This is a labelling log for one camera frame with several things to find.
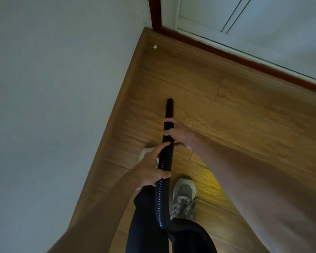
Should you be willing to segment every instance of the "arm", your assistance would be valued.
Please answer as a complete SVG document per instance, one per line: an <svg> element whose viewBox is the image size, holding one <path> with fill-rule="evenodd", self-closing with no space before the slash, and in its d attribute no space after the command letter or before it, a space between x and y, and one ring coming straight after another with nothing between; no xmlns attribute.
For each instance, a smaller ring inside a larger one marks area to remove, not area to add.
<svg viewBox="0 0 316 253"><path fill-rule="evenodd" d="M167 118L164 131L193 149L270 252L316 252L316 192L281 170Z"/></svg>
<svg viewBox="0 0 316 253"><path fill-rule="evenodd" d="M169 144L170 142L165 142L156 147L138 165L122 176L105 198L72 226L48 253L108 253L118 224L134 191L171 176L170 172L156 168L156 157Z"/></svg>

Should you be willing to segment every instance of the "gray sneaker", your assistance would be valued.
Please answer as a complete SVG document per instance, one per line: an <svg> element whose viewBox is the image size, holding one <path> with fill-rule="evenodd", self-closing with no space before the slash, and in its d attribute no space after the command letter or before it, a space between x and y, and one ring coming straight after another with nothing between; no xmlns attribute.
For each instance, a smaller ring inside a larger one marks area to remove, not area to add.
<svg viewBox="0 0 316 253"><path fill-rule="evenodd" d="M178 179L173 189L173 202L171 220L174 218L193 220L194 207L197 203L197 190L193 180Z"/></svg>

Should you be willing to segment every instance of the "black pants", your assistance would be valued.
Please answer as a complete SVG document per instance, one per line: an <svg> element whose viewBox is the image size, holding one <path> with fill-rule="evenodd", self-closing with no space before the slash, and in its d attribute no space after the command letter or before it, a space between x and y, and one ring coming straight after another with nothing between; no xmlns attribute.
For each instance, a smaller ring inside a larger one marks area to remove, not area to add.
<svg viewBox="0 0 316 253"><path fill-rule="evenodd" d="M134 199L136 206L132 218L126 253L168 253L169 238L174 253L210 252L202 238L193 232L182 231L167 234L162 230L155 216L155 187L143 187Z"/></svg>

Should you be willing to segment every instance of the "white wall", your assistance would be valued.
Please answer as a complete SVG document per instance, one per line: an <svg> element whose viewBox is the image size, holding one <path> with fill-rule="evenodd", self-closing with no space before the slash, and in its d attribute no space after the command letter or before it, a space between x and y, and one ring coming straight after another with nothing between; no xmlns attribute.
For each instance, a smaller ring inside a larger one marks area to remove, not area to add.
<svg viewBox="0 0 316 253"><path fill-rule="evenodd" d="M0 0L0 252L64 233L147 0Z"/></svg>

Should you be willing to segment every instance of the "right hand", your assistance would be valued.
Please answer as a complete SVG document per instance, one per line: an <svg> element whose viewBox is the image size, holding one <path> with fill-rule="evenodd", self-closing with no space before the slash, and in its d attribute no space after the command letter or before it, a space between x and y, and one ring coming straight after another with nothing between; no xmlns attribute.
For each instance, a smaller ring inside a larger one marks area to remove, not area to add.
<svg viewBox="0 0 316 253"><path fill-rule="evenodd" d="M163 131L164 136L171 136L174 140L179 141L175 145L183 145L187 149L192 149L191 142L197 132L191 130L187 125L174 118L165 118L164 122L172 122L176 128Z"/></svg>

